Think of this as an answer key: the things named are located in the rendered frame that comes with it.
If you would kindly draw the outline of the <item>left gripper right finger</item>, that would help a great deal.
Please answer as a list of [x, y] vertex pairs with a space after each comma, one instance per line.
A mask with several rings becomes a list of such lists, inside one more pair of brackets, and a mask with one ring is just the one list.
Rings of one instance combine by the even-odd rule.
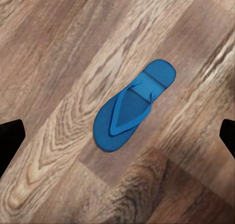
[[235, 159], [235, 121], [224, 119], [219, 136]]

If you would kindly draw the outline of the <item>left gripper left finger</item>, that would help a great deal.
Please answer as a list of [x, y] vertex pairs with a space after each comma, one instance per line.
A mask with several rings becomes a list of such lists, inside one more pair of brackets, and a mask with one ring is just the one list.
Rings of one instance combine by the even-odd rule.
[[0, 178], [25, 139], [21, 119], [0, 124]]

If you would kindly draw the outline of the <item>sandal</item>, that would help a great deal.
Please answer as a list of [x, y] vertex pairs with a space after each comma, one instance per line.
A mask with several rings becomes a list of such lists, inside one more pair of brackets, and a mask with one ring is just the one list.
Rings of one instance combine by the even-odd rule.
[[107, 152], [124, 146], [149, 115], [152, 103], [173, 84], [175, 78], [176, 70], [163, 59], [147, 65], [96, 115], [94, 138], [98, 146]]

